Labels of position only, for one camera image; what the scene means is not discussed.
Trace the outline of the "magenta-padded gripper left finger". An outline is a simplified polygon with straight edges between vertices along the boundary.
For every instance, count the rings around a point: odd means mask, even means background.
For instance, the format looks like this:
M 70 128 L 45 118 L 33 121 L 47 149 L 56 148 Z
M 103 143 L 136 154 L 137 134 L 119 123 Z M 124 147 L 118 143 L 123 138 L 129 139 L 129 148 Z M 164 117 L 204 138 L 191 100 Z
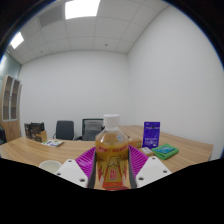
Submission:
M 76 159 L 66 160 L 56 175 L 81 187 L 93 188 L 96 177 L 95 148 L 87 150 Z

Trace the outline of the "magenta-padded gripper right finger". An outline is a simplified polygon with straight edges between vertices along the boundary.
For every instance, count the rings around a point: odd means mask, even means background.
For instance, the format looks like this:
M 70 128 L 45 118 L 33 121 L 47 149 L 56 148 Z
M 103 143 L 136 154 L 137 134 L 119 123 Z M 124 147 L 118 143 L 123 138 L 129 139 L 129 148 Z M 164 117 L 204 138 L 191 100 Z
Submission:
M 139 149 L 129 147 L 129 180 L 132 189 L 157 181 L 171 171 L 156 157 L 148 157 Z

